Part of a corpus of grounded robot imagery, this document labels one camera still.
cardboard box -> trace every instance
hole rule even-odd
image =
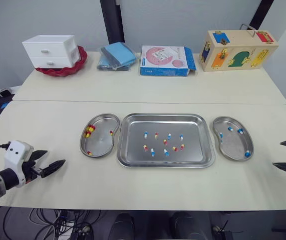
[[[140,74],[145,76],[187,76],[196,70],[191,49],[184,46],[143,46]]]

red bowl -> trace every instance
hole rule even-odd
[[[64,68],[36,68],[37,71],[53,76],[53,77],[65,77],[71,74],[77,73],[85,64],[85,61],[87,59],[87,53],[84,50],[82,46],[78,46],[79,55],[81,56],[81,59],[78,60],[78,62],[75,63],[75,66],[73,67],[64,67]]]

white table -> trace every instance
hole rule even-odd
[[[100,159],[83,155],[81,131],[92,117],[112,113],[194,113],[206,120],[216,161],[206,169],[127,168],[112,152]],[[250,132],[255,152],[249,161],[227,160],[217,150],[212,121],[231,116]],[[0,144],[22,140],[50,154],[39,166],[66,159],[55,174],[13,188],[0,205],[59,209],[114,210],[283,210],[286,172],[272,162],[286,162],[286,105],[150,104],[64,101],[13,101],[0,117]],[[4,168],[0,149],[0,170]]]
[[[203,72],[188,77],[140,76],[138,63],[130,71],[99,71],[98,52],[88,52],[85,67],[74,75],[52,77],[34,70],[14,100],[119,103],[282,104],[286,100],[266,71]]]

wooden lock box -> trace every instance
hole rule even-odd
[[[258,69],[277,47],[264,30],[207,31],[199,60],[206,72]]]

kidney-shaped metal dish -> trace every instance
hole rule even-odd
[[[119,119],[113,114],[101,114],[86,124],[80,141],[83,154],[98,158],[111,152],[114,146],[114,135],[119,127]]]
[[[220,116],[213,121],[213,129],[218,138],[219,149],[226,158],[246,161],[253,156],[252,138],[239,121]]]
[[[201,116],[134,113],[122,121],[117,157],[126,167],[204,168],[215,153]]]

